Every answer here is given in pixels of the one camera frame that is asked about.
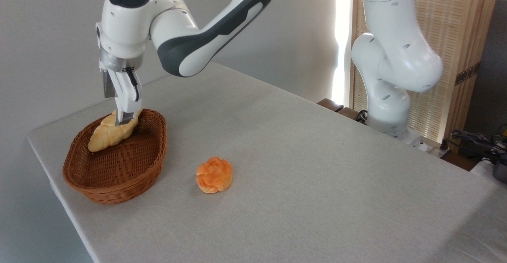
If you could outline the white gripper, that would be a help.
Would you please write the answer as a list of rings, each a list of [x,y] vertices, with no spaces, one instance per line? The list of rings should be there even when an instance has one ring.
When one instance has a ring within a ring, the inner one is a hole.
[[[115,97],[115,126],[128,124],[141,110],[142,86],[133,68],[103,71],[103,94],[106,99]]]

